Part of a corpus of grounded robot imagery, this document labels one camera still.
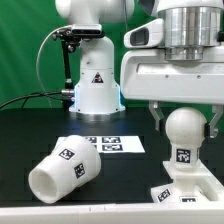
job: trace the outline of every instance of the overturned cup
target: overturned cup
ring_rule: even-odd
[[[85,138],[71,135],[29,174],[34,195],[45,203],[54,203],[86,182],[101,169],[96,147]]]

